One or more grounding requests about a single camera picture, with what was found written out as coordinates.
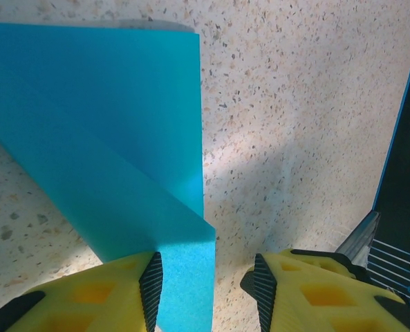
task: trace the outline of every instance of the black rubber edge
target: black rubber edge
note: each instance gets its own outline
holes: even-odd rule
[[[255,255],[254,289],[261,332],[269,332],[272,324],[277,281],[261,254]]]
[[[355,278],[361,282],[366,282],[367,284],[374,285],[371,277],[369,277],[367,269],[363,266],[353,265],[351,260],[339,252],[325,252],[325,251],[314,251],[314,250],[300,250],[292,249],[291,253],[294,255],[305,255],[305,256],[317,256],[317,257],[328,257],[340,263],[345,268],[348,269],[349,273],[355,275]]]
[[[139,279],[140,296],[147,332],[154,332],[157,323],[158,305],[162,293],[162,255],[156,252]]]
[[[371,210],[335,252],[344,254],[353,261],[363,247],[371,245],[379,220],[380,213]]]
[[[255,298],[255,287],[254,287],[254,271],[247,271],[245,276],[240,282],[240,287],[247,294]]]
[[[45,292],[36,290],[16,297],[2,306],[0,308],[0,332],[7,331],[44,297]]]
[[[410,330],[410,306],[385,296],[375,296],[375,300],[393,317]]]

